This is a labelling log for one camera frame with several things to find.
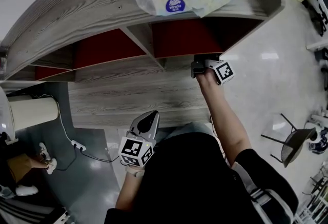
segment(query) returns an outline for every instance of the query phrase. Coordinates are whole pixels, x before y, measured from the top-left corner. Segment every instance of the gray floor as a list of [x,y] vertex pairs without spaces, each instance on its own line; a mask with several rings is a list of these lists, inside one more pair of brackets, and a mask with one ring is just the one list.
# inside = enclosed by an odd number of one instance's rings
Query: gray floor
[[[39,96],[52,94],[60,104],[69,137],[85,145],[86,153],[108,159],[104,130],[73,128],[66,83],[45,83],[29,91]],[[73,146],[66,139],[59,119],[27,128],[22,134],[25,134],[22,140],[32,143],[36,151],[38,143],[43,141],[50,155],[56,157],[59,169],[64,169],[74,158]],[[55,170],[52,175],[44,171],[44,176],[52,192],[76,223],[104,223],[106,211],[115,205],[119,193],[112,165],[82,156],[79,152],[68,170]]]

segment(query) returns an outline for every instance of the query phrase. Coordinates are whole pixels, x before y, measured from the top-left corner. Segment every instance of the round sticker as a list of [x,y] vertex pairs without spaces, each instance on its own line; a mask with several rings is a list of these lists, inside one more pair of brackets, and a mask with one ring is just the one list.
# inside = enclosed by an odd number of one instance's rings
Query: round sticker
[[166,10],[170,13],[174,13],[177,11],[183,11],[185,6],[186,4],[183,0],[168,0],[166,3]]

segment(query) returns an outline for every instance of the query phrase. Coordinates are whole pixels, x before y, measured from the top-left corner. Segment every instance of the wooden shelf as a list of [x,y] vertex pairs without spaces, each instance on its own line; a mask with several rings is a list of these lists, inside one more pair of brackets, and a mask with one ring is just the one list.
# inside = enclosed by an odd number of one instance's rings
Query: wooden shelf
[[10,94],[12,92],[21,90],[23,88],[27,88],[27,87],[32,87],[35,85],[38,85],[40,83],[40,81],[13,81],[13,80],[6,80],[6,81],[2,81],[0,83],[0,87],[2,87],[2,89],[4,90],[4,92],[6,94]]
[[35,81],[35,67],[27,66],[15,73],[10,81]]
[[208,17],[152,25],[156,58],[223,53],[254,30],[257,19]]
[[68,71],[65,73],[48,76],[39,81],[43,81],[43,82],[75,82],[75,73],[76,73],[75,70]]
[[199,19],[153,24],[156,58],[223,52],[215,36]]
[[70,70],[64,70],[59,68],[51,68],[51,67],[35,67],[35,80],[39,81],[45,79],[47,77],[55,76],[58,74],[69,72]]
[[[268,21],[283,8],[284,0],[231,0],[208,16]],[[192,12],[169,17],[149,15],[135,0],[36,0],[2,41],[4,48],[10,48],[4,79],[40,57],[92,35],[132,25],[195,17]]]
[[65,46],[30,64],[31,66],[73,69],[73,46]]
[[77,42],[73,56],[73,69],[145,54],[121,30],[116,29]]

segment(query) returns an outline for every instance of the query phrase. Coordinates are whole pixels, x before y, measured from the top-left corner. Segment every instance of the white cable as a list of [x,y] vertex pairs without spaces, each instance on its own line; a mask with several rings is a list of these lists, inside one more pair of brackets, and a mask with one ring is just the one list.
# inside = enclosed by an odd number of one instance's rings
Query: white cable
[[[36,96],[36,95],[32,95],[33,97],[36,97],[36,98],[41,98],[43,96],[50,96],[52,97],[54,100],[55,98],[53,97],[53,95],[47,95],[47,94],[43,94],[41,96]],[[64,133],[66,135],[66,138],[69,140],[69,142],[72,142],[72,140],[70,140],[70,138],[68,137],[67,133],[66,133],[66,130],[65,130],[65,127],[64,127],[64,124],[63,124],[63,120],[62,120],[62,115],[60,113],[60,107],[59,107],[59,103],[55,100],[57,106],[58,106],[58,113],[59,113],[59,119],[60,119],[60,123],[61,123],[61,126],[63,127],[63,130],[64,130]]]

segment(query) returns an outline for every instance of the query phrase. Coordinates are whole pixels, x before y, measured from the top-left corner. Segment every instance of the black shirt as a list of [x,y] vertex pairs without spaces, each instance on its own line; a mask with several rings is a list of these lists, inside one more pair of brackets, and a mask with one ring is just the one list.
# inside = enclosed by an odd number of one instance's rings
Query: black shirt
[[[257,187],[277,192],[295,214],[298,199],[293,189],[253,149],[242,151],[236,162]],[[203,133],[188,133],[155,147],[155,154],[146,164],[133,211],[109,209],[105,223],[198,219],[263,223],[239,175],[224,161],[217,140]]]

